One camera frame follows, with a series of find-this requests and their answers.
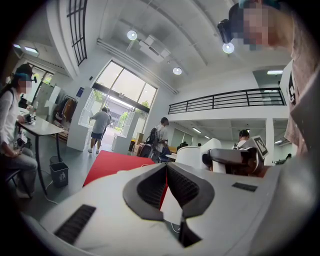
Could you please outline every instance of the woman sitting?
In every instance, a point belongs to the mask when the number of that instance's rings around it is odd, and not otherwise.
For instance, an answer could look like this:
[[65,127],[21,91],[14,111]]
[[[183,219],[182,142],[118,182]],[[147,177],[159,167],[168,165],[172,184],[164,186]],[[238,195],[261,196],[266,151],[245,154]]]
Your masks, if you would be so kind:
[[[24,117],[19,115],[18,103],[20,95],[32,88],[32,69],[28,64],[17,68],[10,83],[0,92],[0,153],[1,165],[5,169],[20,169],[26,186],[32,195],[35,191],[35,179],[38,163],[28,148],[14,149],[14,133],[16,121],[23,123]],[[17,196],[28,198],[21,181],[17,181]]]

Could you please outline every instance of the white machine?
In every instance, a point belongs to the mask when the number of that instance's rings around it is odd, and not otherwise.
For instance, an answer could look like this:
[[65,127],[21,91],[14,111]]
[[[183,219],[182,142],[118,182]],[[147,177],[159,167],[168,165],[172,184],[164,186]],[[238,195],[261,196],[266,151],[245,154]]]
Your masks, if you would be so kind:
[[76,105],[72,116],[68,140],[66,145],[70,148],[84,151],[90,142],[93,126],[89,124],[91,109],[96,100],[94,90],[86,87]]

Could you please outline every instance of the black backpack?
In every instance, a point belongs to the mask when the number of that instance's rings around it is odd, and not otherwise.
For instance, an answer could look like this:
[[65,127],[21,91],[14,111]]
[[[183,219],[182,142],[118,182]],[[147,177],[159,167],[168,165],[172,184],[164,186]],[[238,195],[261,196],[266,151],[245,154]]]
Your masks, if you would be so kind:
[[159,135],[157,128],[153,128],[150,132],[149,137],[146,139],[145,144],[150,144],[152,149],[155,150],[159,143]]

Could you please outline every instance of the sign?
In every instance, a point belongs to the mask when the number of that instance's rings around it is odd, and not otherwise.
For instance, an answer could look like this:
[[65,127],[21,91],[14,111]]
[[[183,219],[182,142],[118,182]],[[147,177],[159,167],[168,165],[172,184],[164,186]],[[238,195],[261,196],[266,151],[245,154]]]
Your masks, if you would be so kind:
[[76,93],[77,97],[81,97],[82,93],[84,92],[85,88],[80,87],[80,89],[78,90],[78,92]]

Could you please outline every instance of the man in gray shirt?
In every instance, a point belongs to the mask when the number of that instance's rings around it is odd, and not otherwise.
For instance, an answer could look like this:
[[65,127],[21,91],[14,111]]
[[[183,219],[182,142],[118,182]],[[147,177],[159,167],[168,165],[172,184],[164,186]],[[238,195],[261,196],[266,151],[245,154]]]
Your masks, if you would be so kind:
[[103,107],[101,111],[96,113],[93,117],[90,117],[90,120],[95,120],[95,123],[91,133],[91,143],[90,143],[90,148],[88,149],[89,153],[92,153],[92,148],[94,147],[96,140],[98,145],[95,152],[97,154],[99,153],[103,132],[105,128],[111,123],[110,117],[107,113],[108,113],[108,108]]

